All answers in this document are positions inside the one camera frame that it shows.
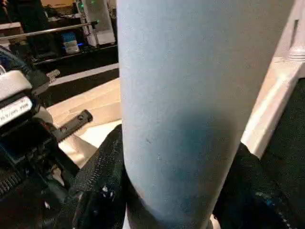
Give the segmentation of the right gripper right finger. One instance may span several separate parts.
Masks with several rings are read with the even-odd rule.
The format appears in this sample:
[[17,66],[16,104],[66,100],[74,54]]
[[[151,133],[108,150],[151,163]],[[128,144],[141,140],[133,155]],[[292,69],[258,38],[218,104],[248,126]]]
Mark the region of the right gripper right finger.
[[223,229],[303,229],[305,222],[259,158],[240,143],[213,210]]

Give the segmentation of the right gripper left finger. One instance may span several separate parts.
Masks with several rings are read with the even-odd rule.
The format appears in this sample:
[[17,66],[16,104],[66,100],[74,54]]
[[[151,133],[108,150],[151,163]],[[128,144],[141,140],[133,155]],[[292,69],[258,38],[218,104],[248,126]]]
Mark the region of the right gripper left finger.
[[54,221],[55,229],[121,229],[126,209],[122,126],[80,169]]

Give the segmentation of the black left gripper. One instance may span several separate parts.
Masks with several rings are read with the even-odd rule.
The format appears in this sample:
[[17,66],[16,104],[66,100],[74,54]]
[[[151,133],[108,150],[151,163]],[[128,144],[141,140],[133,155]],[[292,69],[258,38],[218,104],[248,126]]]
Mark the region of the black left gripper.
[[83,110],[60,127],[30,113],[0,118],[0,197],[65,198],[79,171],[59,143],[93,120]]

